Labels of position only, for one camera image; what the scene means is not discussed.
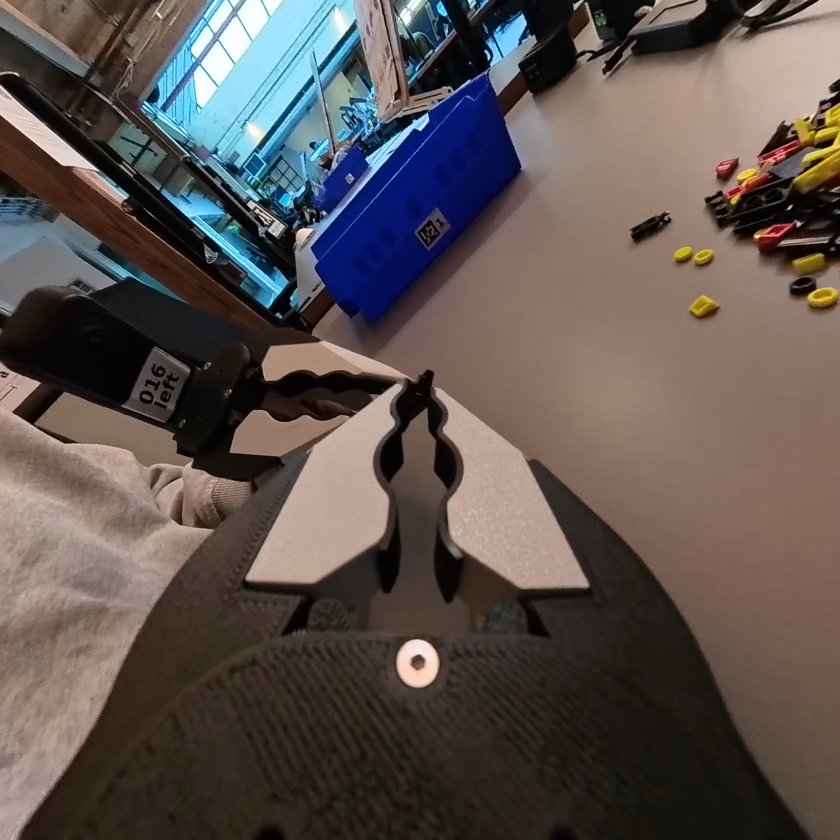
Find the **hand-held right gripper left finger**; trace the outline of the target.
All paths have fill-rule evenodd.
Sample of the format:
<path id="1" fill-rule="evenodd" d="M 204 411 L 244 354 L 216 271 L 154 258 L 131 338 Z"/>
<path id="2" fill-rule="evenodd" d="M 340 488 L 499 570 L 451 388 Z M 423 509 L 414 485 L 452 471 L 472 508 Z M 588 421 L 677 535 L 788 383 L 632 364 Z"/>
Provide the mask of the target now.
<path id="1" fill-rule="evenodd" d="M 245 576 L 255 592 L 340 602 L 368 617 L 401 565 L 394 477 L 417 384 L 393 385 L 305 458 Z"/>

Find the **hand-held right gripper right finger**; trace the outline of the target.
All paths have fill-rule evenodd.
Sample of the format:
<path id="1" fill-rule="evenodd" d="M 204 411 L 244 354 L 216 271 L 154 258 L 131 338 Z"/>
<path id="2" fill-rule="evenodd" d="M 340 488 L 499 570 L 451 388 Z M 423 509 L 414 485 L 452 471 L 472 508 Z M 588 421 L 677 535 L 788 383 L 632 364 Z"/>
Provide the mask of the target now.
<path id="1" fill-rule="evenodd" d="M 436 386 L 427 426 L 444 489 L 434 546 L 444 601 L 459 602 L 469 625 L 483 627 L 499 606 L 590 594 L 525 454 Z"/>

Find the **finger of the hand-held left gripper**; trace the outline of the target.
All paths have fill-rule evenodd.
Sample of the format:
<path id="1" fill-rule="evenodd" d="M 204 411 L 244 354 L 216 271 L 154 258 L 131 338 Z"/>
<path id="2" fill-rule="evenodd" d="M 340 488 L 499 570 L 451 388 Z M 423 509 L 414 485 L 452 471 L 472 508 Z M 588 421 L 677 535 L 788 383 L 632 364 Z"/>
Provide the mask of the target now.
<path id="1" fill-rule="evenodd" d="M 360 392 L 378 396 L 407 381 L 406 374 L 336 344 L 320 341 L 271 343 L 251 375 L 253 396 L 331 395 Z"/>
<path id="2" fill-rule="evenodd" d="M 282 466 L 285 457 L 310 449 L 358 412 L 327 400 L 304 400 L 302 409 L 302 415 L 287 420 L 265 409 L 251 412 L 192 455 L 192 466 L 221 479 L 254 481 Z"/>

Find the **black and red lego assembly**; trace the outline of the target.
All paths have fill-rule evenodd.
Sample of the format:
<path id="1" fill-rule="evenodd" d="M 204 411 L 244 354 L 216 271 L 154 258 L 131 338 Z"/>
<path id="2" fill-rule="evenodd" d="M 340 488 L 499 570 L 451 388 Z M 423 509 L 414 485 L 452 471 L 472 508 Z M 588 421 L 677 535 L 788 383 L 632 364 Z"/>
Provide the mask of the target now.
<path id="1" fill-rule="evenodd" d="M 432 370 L 425 370 L 415 380 L 408 381 L 397 402 L 400 417 L 411 422 L 418 414 L 427 410 L 433 385 Z"/>

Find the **person's left forearm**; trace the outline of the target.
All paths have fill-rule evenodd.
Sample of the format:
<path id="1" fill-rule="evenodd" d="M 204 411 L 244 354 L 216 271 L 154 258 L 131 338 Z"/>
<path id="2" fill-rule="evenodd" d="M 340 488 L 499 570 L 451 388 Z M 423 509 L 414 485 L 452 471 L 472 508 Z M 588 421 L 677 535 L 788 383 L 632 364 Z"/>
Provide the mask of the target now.
<path id="1" fill-rule="evenodd" d="M 147 473 L 157 508 L 174 522 L 192 528 L 217 528 L 257 491 L 253 480 L 212 476 L 192 464 L 153 465 Z"/>

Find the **pile of lego pieces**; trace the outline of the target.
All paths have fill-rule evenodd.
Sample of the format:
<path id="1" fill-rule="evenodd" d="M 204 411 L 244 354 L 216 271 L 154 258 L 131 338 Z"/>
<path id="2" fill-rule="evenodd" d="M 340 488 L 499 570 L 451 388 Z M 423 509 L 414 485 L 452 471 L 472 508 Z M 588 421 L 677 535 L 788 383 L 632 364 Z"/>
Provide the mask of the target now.
<path id="1" fill-rule="evenodd" d="M 704 198 L 713 222 L 763 256 L 838 257 L 839 82 L 815 110 L 781 122 L 751 168 Z"/>

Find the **white framed marker sign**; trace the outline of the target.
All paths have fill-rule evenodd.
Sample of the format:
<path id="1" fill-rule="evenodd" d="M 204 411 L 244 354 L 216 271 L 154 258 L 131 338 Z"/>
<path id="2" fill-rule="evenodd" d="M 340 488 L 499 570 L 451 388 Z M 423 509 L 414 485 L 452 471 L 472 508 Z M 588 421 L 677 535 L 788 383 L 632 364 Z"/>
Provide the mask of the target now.
<path id="1" fill-rule="evenodd" d="M 1 408 L 35 424 L 62 396 L 62 391 L 15 373 L 1 364 Z"/>

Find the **wooden beam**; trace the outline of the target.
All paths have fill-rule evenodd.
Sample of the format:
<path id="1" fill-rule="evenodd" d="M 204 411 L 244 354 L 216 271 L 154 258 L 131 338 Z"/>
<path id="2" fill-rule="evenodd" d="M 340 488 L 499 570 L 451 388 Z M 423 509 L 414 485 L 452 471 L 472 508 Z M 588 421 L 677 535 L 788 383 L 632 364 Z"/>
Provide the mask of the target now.
<path id="1" fill-rule="evenodd" d="M 141 221 L 127 214 L 122 202 L 92 171 L 57 162 L 6 116 L 1 117 L 2 172 L 37 198 L 87 230 L 139 267 L 186 303 L 248 333 L 291 327 L 310 333 L 310 325 L 293 311 L 284 318 L 247 301 L 243 291 L 215 277 L 184 256 Z"/>

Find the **large blue plastic bin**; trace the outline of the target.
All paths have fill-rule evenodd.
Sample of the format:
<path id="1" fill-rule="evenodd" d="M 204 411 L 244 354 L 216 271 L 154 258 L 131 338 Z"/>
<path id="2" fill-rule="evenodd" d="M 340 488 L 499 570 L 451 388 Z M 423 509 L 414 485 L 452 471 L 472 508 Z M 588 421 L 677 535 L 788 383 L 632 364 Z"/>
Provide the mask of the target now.
<path id="1" fill-rule="evenodd" d="M 315 237 L 335 304 L 377 320 L 521 171 L 487 71 L 376 154 Z"/>

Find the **small blue plastic bin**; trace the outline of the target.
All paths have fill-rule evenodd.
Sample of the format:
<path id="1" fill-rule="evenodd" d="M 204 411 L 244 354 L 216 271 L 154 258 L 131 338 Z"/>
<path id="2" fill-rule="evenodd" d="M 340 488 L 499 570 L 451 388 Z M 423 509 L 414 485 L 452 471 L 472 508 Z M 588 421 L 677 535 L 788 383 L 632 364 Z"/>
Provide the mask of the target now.
<path id="1" fill-rule="evenodd" d="M 337 204 L 354 188 L 368 168 L 369 164 L 359 145 L 343 150 L 337 155 L 332 169 L 324 176 L 313 197 L 321 205 Z"/>

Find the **white paper sheet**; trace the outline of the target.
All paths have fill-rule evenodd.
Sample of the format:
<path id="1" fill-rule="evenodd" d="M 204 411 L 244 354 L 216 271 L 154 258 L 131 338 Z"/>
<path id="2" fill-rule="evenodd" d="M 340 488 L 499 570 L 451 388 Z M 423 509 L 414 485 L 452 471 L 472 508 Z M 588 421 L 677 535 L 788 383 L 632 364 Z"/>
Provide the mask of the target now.
<path id="1" fill-rule="evenodd" d="M 4 88 L 1 89 L 1 117 L 59 165 L 72 170 L 98 171 L 97 167 Z"/>

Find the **black box device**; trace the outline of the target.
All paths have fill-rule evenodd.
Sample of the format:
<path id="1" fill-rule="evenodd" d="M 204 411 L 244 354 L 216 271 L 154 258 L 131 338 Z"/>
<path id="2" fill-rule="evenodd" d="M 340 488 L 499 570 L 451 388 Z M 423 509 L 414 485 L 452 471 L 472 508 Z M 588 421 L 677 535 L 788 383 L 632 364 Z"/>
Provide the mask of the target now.
<path id="1" fill-rule="evenodd" d="M 578 52 L 567 26 L 537 41 L 518 63 L 525 87 L 536 96 L 566 78 L 578 64 Z"/>

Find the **dark flat device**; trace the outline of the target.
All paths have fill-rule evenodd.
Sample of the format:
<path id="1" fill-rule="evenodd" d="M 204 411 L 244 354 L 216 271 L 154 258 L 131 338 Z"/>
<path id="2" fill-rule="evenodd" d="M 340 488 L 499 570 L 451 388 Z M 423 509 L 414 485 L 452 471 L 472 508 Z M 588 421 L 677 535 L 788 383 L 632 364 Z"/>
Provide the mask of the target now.
<path id="1" fill-rule="evenodd" d="M 652 55 L 703 46 L 719 36 L 727 20 L 727 9 L 718 2 L 660 2 L 628 33 L 631 50 Z"/>

